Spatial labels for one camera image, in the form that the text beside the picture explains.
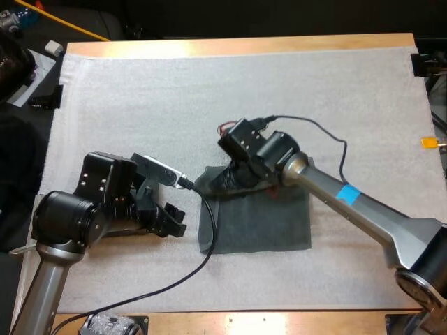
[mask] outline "white paper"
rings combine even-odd
[[[42,82],[43,78],[50,72],[56,61],[49,57],[39,54],[33,50],[30,50],[36,60],[37,69],[34,71],[36,77],[29,87],[22,86],[8,99],[9,103],[14,106],[22,107],[26,103],[32,93],[36,90],[37,86]]]

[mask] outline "black cable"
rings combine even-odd
[[[99,14],[99,17],[101,18],[101,20],[104,23],[104,27],[105,27],[105,30],[107,31],[107,36],[108,36],[109,40],[112,40],[112,37],[110,36],[109,27],[108,27],[107,23],[105,22],[104,16],[103,16],[103,14],[101,13],[100,10],[98,10],[98,14]]]
[[[126,35],[127,38],[130,38],[132,40],[141,40],[143,38],[156,39],[156,40],[164,39],[162,35],[154,33],[153,31],[149,31],[149,35],[145,34],[147,27],[143,28],[140,23],[132,22],[131,14],[129,12],[127,4],[128,0],[120,0],[119,3],[121,7],[121,14],[124,17],[124,24],[123,24],[124,34]]]
[[[440,131],[442,131],[445,136],[447,136],[447,128],[444,126],[444,124],[439,122],[439,121],[442,121],[442,119],[438,120],[432,116],[432,121],[433,121],[434,126],[437,127]]]
[[[348,151],[348,142],[346,140],[342,140],[341,138],[335,137],[332,133],[330,133],[328,130],[324,129],[324,127],[322,127],[322,125],[320,125],[318,122],[312,120],[312,119],[308,119],[306,117],[294,117],[292,115],[272,115],[270,117],[266,117],[264,118],[264,120],[269,123],[272,122],[276,119],[294,119],[294,120],[301,120],[301,121],[306,121],[306,122],[310,122],[311,124],[317,126],[320,128],[320,130],[322,130],[324,133],[326,133],[327,135],[329,135],[333,140],[343,143],[343,154],[342,154],[342,159],[340,160],[340,166],[339,166],[339,174],[340,174],[340,179],[345,183],[345,184],[349,184],[349,182],[346,180],[346,178],[344,177],[343,174],[343,165],[344,165],[344,160],[346,159],[346,153]]]
[[[428,77],[427,82],[425,83],[425,89],[427,90],[428,95],[430,95],[430,92],[432,91],[433,87],[438,82],[438,79],[440,77]]]
[[[216,221],[214,219],[214,214],[212,213],[211,206],[210,206],[209,202],[206,200],[206,198],[203,195],[203,193],[200,192],[196,187],[194,187],[194,185],[193,185],[193,183],[191,181],[187,181],[187,182],[188,182],[187,185],[191,187],[191,188],[188,187],[187,189],[191,189],[194,192],[196,192],[197,194],[199,194],[199,196],[202,198],[203,203],[207,207],[208,214],[210,215],[210,218],[211,218],[211,224],[212,224],[211,246],[210,246],[210,249],[208,250],[208,253],[207,253],[205,259],[201,262],[201,264],[198,267],[196,267],[192,272],[187,274],[185,277],[181,278],[180,280],[178,280],[178,281],[176,281],[176,282],[174,282],[174,283],[172,283],[172,284],[170,284],[170,285],[168,285],[168,286],[166,286],[164,288],[161,288],[160,290],[149,292],[149,293],[146,293],[144,295],[138,295],[137,297],[134,297],[134,298],[123,300],[123,301],[117,302],[115,304],[111,304],[109,306],[106,306],[106,307],[94,309],[93,311],[89,311],[89,312],[85,312],[85,313],[73,316],[73,317],[71,317],[71,318],[69,318],[69,319],[59,323],[58,326],[56,328],[54,328],[54,330],[52,331],[51,335],[56,335],[62,329],[62,327],[64,327],[68,323],[70,323],[72,321],[75,321],[77,319],[84,318],[84,317],[89,316],[91,314],[98,314],[98,313],[107,311],[109,309],[112,309],[112,308],[115,308],[115,307],[118,307],[118,306],[122,306],[122,305],[125,305],[125,304],[130,304],[131,302],[136,302],[136,301],[141,300],[141,299],[153,297],[154,295],[159,295],[159,294],[161,294],[163,292],[166,292],[166,291],[170,290],[171,288],[175,288],[176,286],[180,285],[181,283],[187,281],[192,276],[197,274],[208,263],[208,260],[210,259],[211,255],[212,255],[212,253],[214,251],[214,247],[216,246],[216,241],[217,241]]]
[[[447,123],[433,111],[432,111],[432,118],[433,118],[433,121],[438,122],[440,129],[446,133],[447,132]]]

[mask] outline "metal base plate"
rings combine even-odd
[[[387,314],[385,315],[387,335],[429,335],[426,331],[411,327],[417,314]]]
[[[149,317],[145,315],[125,315],[126,317],[132,319],[136,324],[140,325],[141,330],[138,331],[138,335],[149,335]],[[90,315],[83,324],[82,328],[79,329],[78,335],[93,335],[93,331],[89,328],[89,323],[93,315]]]

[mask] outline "wire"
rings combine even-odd
[[[225,122],[224,124],[221,124],[217,127],[217,133],[219,134],[220,137],[224,136],[225,133],[231,129],[235,124],[237,123],[237,121],[228,121]]]
[[[101,18],[101,21],[104,23],[105,30],[107,31],[107,37],[109,38],[109,40],[112,40],[112,37],[110,36],[109,27],[107,25],[107,22],[105,22],[104,16],[100,10],[98,10],[98,14],[99,14],[99,17]]]
[[[197,274],[208,263],[208,260],[210,260],[210,257],[211,257],[211,255],[212,255],[212,253],[214,251],[214,247],[216,246],[216,242],[217,242],[216,221],[214,219],[214,214],[212,213],[211,206],[210,206],[209,202],[206,200],[206,198],[203,195],[203,193],[200,192],[194,186],[192,186],[191,189],[194,192],[196,192],[197,194],[199,194],[199,196],[202,198],[203,203],[207,207],[208,214],[210,215],[211,225],[212,225],[212,240],[211,240],[210,249],[208,249],[207,255],[205,256],[205,259],[200,263],[200,265],[198,267],[196,267],[192,272],[187,274],[185,277],[181,278],[180,280],[178,280],[178,281],[176,281],[176,282],[174,282],[174,283],[172,283],[172,284],[170,284],[168,286],[165,286],[164,288],[161,288],[160,290],[149,292],[149,293],[146,293],[144,295],[138,295],[137,297],[133,297],[133,298],[130,298],[130,299],[127,299],[127,300],[123,300],[123,301],[117,302],[115,304],[111,304],[109,306],[106,306],[106,307],[94,309],[93,311],[85,312],[85,313],[73,316],[71,318],[68,318],[67,320],[59,323],[57,325],[57,327],[54,328],[54,330],[52,331],[51,335],[56,335],[64,326],[66,326],[68,323],[70,323],[72,321],[75,321],[77,319],[85,318],[86,316],[91,315],[91,314],[98,314],[98,313],[107,311],[109,309],[112,309],[112,308],[115,308],[115,307],[118,307],[118,306],[122,306],[122,305],[125,305],[125,304],[130,304],[131,302],[136,302],[136,301],[141,300],[141,299],[153,297],[154,295],[159,295],[159,294],[161,294],[163,292],[166,292],[166,291],[170,290],[171,288],[175,288],[176,286],[180,285],[181,283],[184,283],[185,281],[190,279],[192,276]]]
[[[70,27],[72,29],[75,29],[75,30],[77,30],[77,31],[79,31],[79,32],[81,32],[83,34],[89,35],[91,37],[95,37],[95,38],[97,38],[99,40],[103,40],[105,42],[110,41],[108,38],[102,37],[102,36],[100,36],[100,35],[98,35],[96,33],[92,33],[91,31],[88,31],[88,30],[86,30],[84,28],[78,27],[77,25],[75,25],[73,23],[67,22],[66,20],[63,20],[63,19],[61,19],[61,18],[59,18],[57,16],[54,16],[52,14],[49,14],[48,12],[45,12],[44,10],[41,10],[40,8],[37,8],[37,7],[33,6],[33,5],[30,5],[29,3],[27,3],[27,2],[25,2],[23,0],[14,0],[14,1],[19,3],[19,4],[21,4],[22,6],[25,6],[25,7],[29,8],[29,9],[34,10],[35,12],[37,12],[37,13],[39,13],[41,15],[44,15],[44,16],[50,18],[51,20],[54,20],[54,21],[56,21],[56,22],[58,22],[60,24],[63,24],[64,26],[68,26],[68,27]]]
[[[447,123],[441,119],[437,114],[432,111],[432,121],[433,124],[442,131],[445,135],[447,135]]]
[[[346,153],[348,151],[348,142],[346,140],[342,140],[341,138],[335,137],[331,132],[329,132],[328,130],[326,130],[322,125],[320,125],[318,122],[312,120],[312,119],[308,119],[306,117],[294,117],[292,115],[272,115],[270,117],[266,117],[264,118],[264,120],[269,123],[271,121],[274,121],[276,119],[294,119],[294,120],[301,120],[301,121],[306,121],[306,122],[310,122],[311,124],[317,126],[320,128],[320,130],[322,130],[324,133],[326,133],[327,135],[329,135],[333,140],[343,143],[343,154],[342,154],[342,159],[340,160],[340,165],[339,165],[339,174],[340,174],[340,179],[345,183],[345,184],[349,184],[349,182],[346,180],[346,178],[344,177],[343,174],[343,165],[344,165],[344,161],[346,159]]]

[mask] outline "cable connector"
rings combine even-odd
[[[178,181],[180,178],[186,178],[183,172],[176,170],[169,165],[162,163],[151,156],[142,156],[133,154],[131,160],[136,162],[141,169],[144,169],[144,174],[150,172],[151,179],[156,180],[164,186],[172,186],[180,188]]]
[[[191,180],[188,180],[187,178],[184,177],[180,177],[179,180],[177,181],[177,184],[187,190],[194,189],[194,183]]]
[[[268,124],[277,118],[274,115],[271,115],[269,117],[257,117],[256,119],[250,120],[250,124],[255,128],[257,131],[263,131],[268,127]]]

